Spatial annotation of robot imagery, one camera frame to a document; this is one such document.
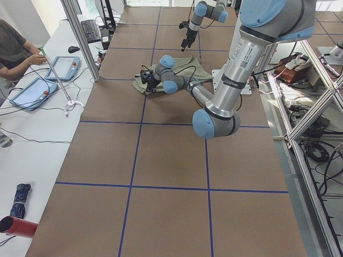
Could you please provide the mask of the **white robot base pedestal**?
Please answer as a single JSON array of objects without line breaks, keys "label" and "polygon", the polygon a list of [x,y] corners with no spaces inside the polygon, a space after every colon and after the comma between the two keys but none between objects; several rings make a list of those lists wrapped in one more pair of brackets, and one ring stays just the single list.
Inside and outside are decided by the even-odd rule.
[{"label": "white robot base pedestal", "polygon": [[243,47],[247,47],[247,44],[241,44],[240,42],[240,27],[242,25],[240,21],[239,8],[235,11],[237,21],[235,25],[234,35],[229,49],[227,62],[219,70],[212,70],[213,75],[213,88],[216,90],[219,85],[223,84],[231,86],[234,89],[239,89],[240,94],[251,95],[251,87],[249,84],[249,76],[246,77],[245,82],[239,81],[239,76],[247,75],[248,70],[241,69],[240,66],[235,66],[236,56],[239,55],[240,50]]}]

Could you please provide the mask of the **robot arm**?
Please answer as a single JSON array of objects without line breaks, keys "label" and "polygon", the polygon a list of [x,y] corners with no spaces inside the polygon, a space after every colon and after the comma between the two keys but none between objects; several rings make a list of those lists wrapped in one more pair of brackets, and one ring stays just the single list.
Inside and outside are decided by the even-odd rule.
[{"label": "robot arm", "polygon": [[201,138],[234,134],[240,126],[234,104],[265,48],[311,37],[315,11],[316,1],[243,1],[239,8],[240,39],[213,94],[197,78],[176,75],[170,55],[164,55],[154,69],[141,70],[141,81],[150,93],[158,84],[167,94],[187,90],[202,106],[192,118],[193,129]]},{"label": "robot arm", "polygon": [[187,21],[182,21],[179,24],[179,29],[187,28],[186,38],[181,43],[181,51],[186,47],[190,48],[195,42],[196,36],[204,18],[209,18],[213,21],[224,23],[228,17],[226,11],[228,1],[216,1],[215,6],[208,5],[205,1],[200,1],[194,7],[193,15]]}]

